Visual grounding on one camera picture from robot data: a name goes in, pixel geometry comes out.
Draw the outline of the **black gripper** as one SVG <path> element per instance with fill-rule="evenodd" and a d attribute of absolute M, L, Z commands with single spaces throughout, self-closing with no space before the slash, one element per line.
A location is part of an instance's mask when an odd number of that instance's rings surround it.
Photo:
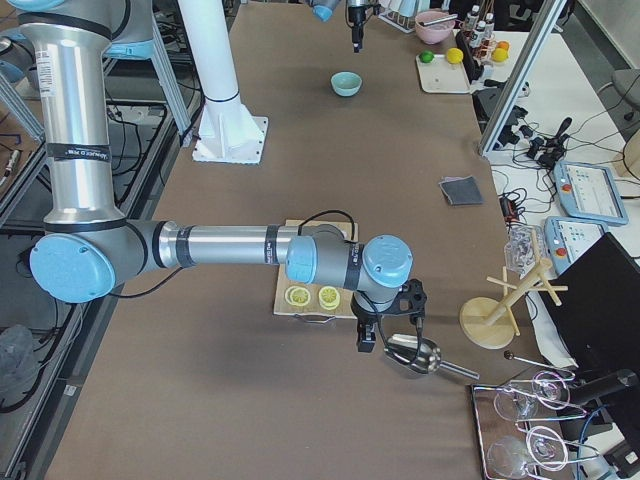
<path fill-rule="evenodd" d="M 347 0 L 347 23 L 351 27 L 353 51 L 359 53 L 362 49 L 362 26 L 367 19 L 369 9 L 368 0 Z"/>
<path fill-rule="evenodd" d="M 376 345 L 375 324 L 378 319 L 392 315 L 397 306 L 398 293 L 389 301 L 374 302 L 365 292 L 355 291 L 351 300 L 351 310 L 357 319 L 356 347 L 360 353 L 371 353 Z"/>

